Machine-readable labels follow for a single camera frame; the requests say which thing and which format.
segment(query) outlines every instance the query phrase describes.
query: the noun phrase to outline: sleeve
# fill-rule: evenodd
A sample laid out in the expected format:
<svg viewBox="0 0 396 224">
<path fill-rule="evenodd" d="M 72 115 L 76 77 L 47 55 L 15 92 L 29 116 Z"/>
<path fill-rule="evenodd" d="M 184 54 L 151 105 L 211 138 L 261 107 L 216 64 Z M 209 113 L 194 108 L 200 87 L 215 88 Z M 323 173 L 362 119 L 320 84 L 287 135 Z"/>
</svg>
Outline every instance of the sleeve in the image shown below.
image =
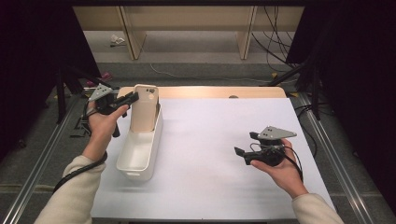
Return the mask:
<svg viewBox="0 0 396 224">
<path fill-rule="evenodd" d="M 294 214 L 302 224 L 344 223 L 337 213 L 317 194 L 304 194 L 292 201 Z"/>
<path fill-rule="evenodd" d="M 91 163 L 78 156 L 66 167 L 64 176 Z M 105 167 L 101 164 L 67 181 L 52 195 L 35 223 L 92 223 L 93 200 Z"/>
</svg>

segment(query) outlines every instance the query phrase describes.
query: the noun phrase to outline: white plastic container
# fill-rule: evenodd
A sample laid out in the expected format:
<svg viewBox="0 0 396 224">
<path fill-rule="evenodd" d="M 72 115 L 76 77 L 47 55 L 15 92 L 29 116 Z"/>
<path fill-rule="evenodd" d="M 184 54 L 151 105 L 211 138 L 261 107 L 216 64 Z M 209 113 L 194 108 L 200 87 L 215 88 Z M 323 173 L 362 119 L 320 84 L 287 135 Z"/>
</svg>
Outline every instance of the white plastic container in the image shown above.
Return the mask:
<svg viewBox="0 0 396 224">
<path fill-rule="evenodd" d="M 154 131 L 149 133 L 128 132 L 124 147 L 117 160 L 117 169 L 131 180 L 150 180 L 154 172 L 162 130 L 163 112 L 160 107 Z"/>
</svg>

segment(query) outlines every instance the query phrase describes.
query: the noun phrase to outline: wire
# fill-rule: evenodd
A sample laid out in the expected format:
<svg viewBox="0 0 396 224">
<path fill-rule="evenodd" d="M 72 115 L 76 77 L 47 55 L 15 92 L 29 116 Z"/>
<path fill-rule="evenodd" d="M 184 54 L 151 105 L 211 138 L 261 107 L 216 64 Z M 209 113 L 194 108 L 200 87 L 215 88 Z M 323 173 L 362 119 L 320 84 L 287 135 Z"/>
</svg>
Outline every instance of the wire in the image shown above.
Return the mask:
<svg viewBox="0 0 396 224">
<path fill-rule="evenodd" d="M 258 154 L 258 155 L 261 155 L 261 153 L 258 152 L 258 151 L 255 151 L 255 150 L 253 149 L 252 146 L 260 146 L 260 148 L 261 148 L 262 150 L 263 150 L 263 149 L 271 149 L 271 148 L 273 148 L 273 147 L 271 147 L 271 146 L 266 146 L 266 145 L 262 145 L 262 144 L 258 144 L 258 143 L 252 143 L 252 144 L 250 144 L 251 150 L 253 150 L 253 152 L 256 153 L 256 154 Z M 297 163 L 296 163 L 294 160 L 292 160 L 288 155 L 286 155 L 286 153 L 285 153 L 284 151 L 279 151 L 279 150 L 272 150 L 272 151 L 274 151 L 274 152 L 277 153 L 278 155 L 280 155 L 280 156 L 282 156 L 283 158 L 285 158 L 286 160 L 288 160 L 288 161 L 296 168 L 296 170 L 297 170 L 297 172 L 298 172 L 298 174 L 299 174 L 299 176 L 300 176 L 300 178 L 301 178 L 301 181 L 304 182 L 303 166 L 301 165 L 300 157 L 297 155 L 297 152 L 296 152 L 293 148 L 291 148 L 291 147 L 286 147 L 286 146 L 282 146 L 282 147 L 283 147 L 283 148 L 288 148 L 288 149 L 290 149 L 290 150 L 293 152 L 293 154 L 296 156 L 297 161 L 298 161 L 298 163 L 299 163 L 298 165 L 297 165 Z"/>
<path fill-rule="evenodd" d="M 105 154 L 103 155 L 102 159 L 100 159 L 99 161 L 93 162 L 89 165 L 83 166 L 75 171 L 73 171 L 72 173 L 66 175 L 64 178 L 62 178 L 58 184 L 55 186 L 55 188 L 53 189 L 52 194 L 54 194 L 56 192 L 56 190 L 58 190 L 58 188 L 60 188 L 63 184 L 65 184 L 67 181 L 71 180 L 73 177 L 80 175 L 86 171 L 91 170 L 92 168 L 104 163 L 107 159 L 107 152 L 105 151 Z"/>
<path fill-rule="evenodd" d="M 269 50 L 269 48 L 270 48 L 272 42 L 275 42 L 275 43 L 277 43 L 277 44 L 279 45 L 279 49 L 280 49 L 280 51 L 281 51 L 281 53 L 282 53 L 282 55 L 283 55 L 283 57 L 284 57 L 285 59 L 287 58 L 286 55 L 285 55 L 285 52 L 286 52 L 287 54 L 289 54 L 289 51 L 286 49 L 286 47 L 289 48 L 290 46 L 284 44 L 283 41 L 282 41 L 282 39 L 280 38 L 280 36 L 279 36 L 279 34 L 278 34 L 278 30 L 277 30 L 277 17 L 278 17 L 278 13 L 279 13 L 279 7 L 274 7 L 274 22 L 273 22 L 273 20 L 270 18 L 270 16 L 269 16 L 269 14 L 268 14 L 268 11 L 267 11 L 267 8 L 266 8 L 266 7 L 264 7 L 264 11 L 265 11 L 265 14 L 266 14 L 266 16 L 267 16 L 267 18 L 268 18 L 268 21 L 269 21 L 270 24 L 271 24 L 271 27 L 273 28 L 273 32 L 272 32 L 271 36 L 268 36 L 265 32 L 263 32 L 263 34 L 270 40 L 270 41 L 268 42 L 268 47 L 265 48 L 265 47 L 257 40 L 257 38 L 256 38 L 255 36 L 253 36 L 253 37 L 256 39 L 256 41 L 259 43 L 259 45 L 260 45 L 263 49 L 266 50 L 266 52 L 267 52 L 266 60 L 267 60 L 267 63 L 269 64 L 268 53 L 271 54 L 272 56 L 276 57 L 275 54 L 273 54 L 273 53 Z M 293 65 L 293 64 L 286 63 L 286 60 L 280 60 L 280 61 L 281 61 L 282 63 L 288 65 L 288 66 L 291 67 L 291 68 L 294 68 L 294 67 L 295 67 L 295 65 Z M 271 66 L 271 64 L 269 64 L 269 66 L 270 66 L 273 70 L 275 70 L 275 71 L 277 71 L 277 72 L 287 72 L 287 71 L 280 71 L 280 70 L 277 70 L 277 69 L 275 69 L 273 66 Z"/>
<path fill-rule="evenodd" d="M 281 58 L 277 57 L 273 52 L 271 52 L 271 50 L 269 50 L 268 48 L 266 48 L 262 43 L 260 43 L 260 41 L 256 38 L 256 36 L 252 33 L 251 34 L 253 36 L 253 38 L 256 40 L 256 42 L 260 45 L 260 47 L 262 47 L 262 49 L 264 49 L 267 53 L 271 54 L 274 58 L 277 58 L 278 60 L 280 60 L 282 63 L 284 63 L 285 65 L 288 65 L 289 67 L 293 68 L 292 65 L 286 63 L 286 61 L 282 60 Z"/>
<path fill-rule="evenodd" d="M 258 79 L 253 79 L 253 78 L 227 78 L 227 77 L 183 77 L 183 76 L 176 76 L 173 75 L 171 73 L 167 73 L 167 72 L 161 72 L 161 71 L 157 71 L 153 66 L 152 63 L 149 64 L 151 69 L 158 73 L 158 74 L 164 74 L 164 75 L 168 75 L 170 77 L 177 77 L 177 78 L 195 78 L 195 79 L 201 79 L 201 80 L 209 80 L 209 79 L 222 79 L 222 80 L 230 80 L 230 81 L 257 81 L 257 82 L 262 82 L 262 83 L 270 83 L 271 81 L 264 81 L 264 80 L 258 80 Z"/>
<path fill-rule="evenodd" d="M 291 36 L 290 36 L 289 32 L 286 32 L 286 34 L 289 36 L 289 38 L 290 38 L 291 42 L 293 42 L 293 38 L 291 38 Z"/>
<path fill-rule="evenodd" d="M 126 44 L 118 44 L 118 45 L 112 44 L 112 45 L 110 45 L 111 48 L 115 48 L 115 47 L 124 47 L 124 46 L 126 46 Z"/>
<path fill-rule="evenodd" d="M 318 105 L 327 105 L 328 103 L 318 103 Z M 302 105 L 294 108 L 295 111 L 302 109 L 300 113 L 297 115 L 297 120 L 300 122 L 301 127 L 305 131 L 305 133 L 312 139 L 312 142 L 314 143 L 314 152 L 313 152 L 313 157 L 315 158 L 318 154 L 318 143 L 315 140 L 314 136 L 305 128 L 305 126 L 301 123 L 301 116 L 304 112 L 307 112 L 312 109 L 312 105 Z"/>
<path fill-rule="evenodd" d="M 145 50 L 143 49 L 143 46 L 140 45 L 140 43 L 137 41 L 137 38 L 134 36 L 134 33 L 132 33 L 133 38 L 136 40 L 135 42 L 137 43 L 138 47 L 142 49 L 142 52 L 145 52 Z M 158 74 L 163 74 L 163 75 L 167 75 L 169 77 L 176 77 L 176 78 L 194 78 L 194 79 L 201 79 L 201 80 L 210 80 L 210 79 L 221 79 L 221 80 L 229 80 L 229 81 L 255 81 L 255 82 L 260 82 L 260 83 L 270 83 L 271 81 L 264 81 L 264 80 L 259 80 L 259 79 L 253 79 L 253 78 L 227 78 L 227 77 L 183 77 L 183 76 L 176 76 L 173 75 L 171 73 L 168 72 L 161 72 L 158 71 L 157 69 L 155 69 L 152 65 L 152 63 L 149 64 L 149 66 L 151 67 L 151 69 L 158 73 Z"/>
</svg>

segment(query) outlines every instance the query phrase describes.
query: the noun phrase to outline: right hand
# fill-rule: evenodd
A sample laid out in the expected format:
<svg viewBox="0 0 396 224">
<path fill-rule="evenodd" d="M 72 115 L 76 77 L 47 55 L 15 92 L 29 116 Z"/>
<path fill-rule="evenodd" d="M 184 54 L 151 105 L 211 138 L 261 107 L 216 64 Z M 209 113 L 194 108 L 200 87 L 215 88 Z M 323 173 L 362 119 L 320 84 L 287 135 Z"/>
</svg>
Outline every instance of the right hand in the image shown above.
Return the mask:
<svg viewBox="0 0 396 224">
<path fill-rule="evenodd" d="M 285 145 L 286 155 L 296 161 L 293 152 L 288 148 L 291 148 L 291 142 L 282 139 L 282 143 Z M 285 190 L 292 199 L 308 193 L 298 171 L 290 161 L 283 160 L 275 167 L 267 165 L 262 161 L 252 161 L 250 164 L 271 176 L 275 183 Z"/>
<path fill-rule="evenodd" d="M 88 104 L 88 108 L 91 107 L 95 107 L 94 102 Z M 128 107 L 128 105 L 123 105 L 110 115 L 95 113 L 88 117 L 92 134 L 90 142 L 82 152 L 83 156 L 92 161 L 99 161 L 103 157 L 110 143 L 111 135 L 116 129 L 117 119 L 125 114 Z"/>
</svg>

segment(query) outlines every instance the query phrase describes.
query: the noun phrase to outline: white tabletop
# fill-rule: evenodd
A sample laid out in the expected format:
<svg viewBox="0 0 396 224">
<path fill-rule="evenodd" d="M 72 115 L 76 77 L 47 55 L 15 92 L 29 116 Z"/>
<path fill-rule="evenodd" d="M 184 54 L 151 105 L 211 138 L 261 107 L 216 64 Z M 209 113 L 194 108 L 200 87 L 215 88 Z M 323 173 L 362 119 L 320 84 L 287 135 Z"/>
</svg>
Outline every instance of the white tabletop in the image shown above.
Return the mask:
<svg viewBox="0 0 396 224">
<path fill-rule="evenodd" d="M 245 165 L 249 132 L 275 126 L 289 138 L 310 192 L 332 206 L 291 102 L 277 99 L 160 99 L 163 133 L 153 177 L 127 179 L 116 168 L 130 116 L 119 119 L 92 209 L 93 217 L 155 221 L 256 221 L 295 218 L 290 196 L 267 174 Z"/>
</svg>

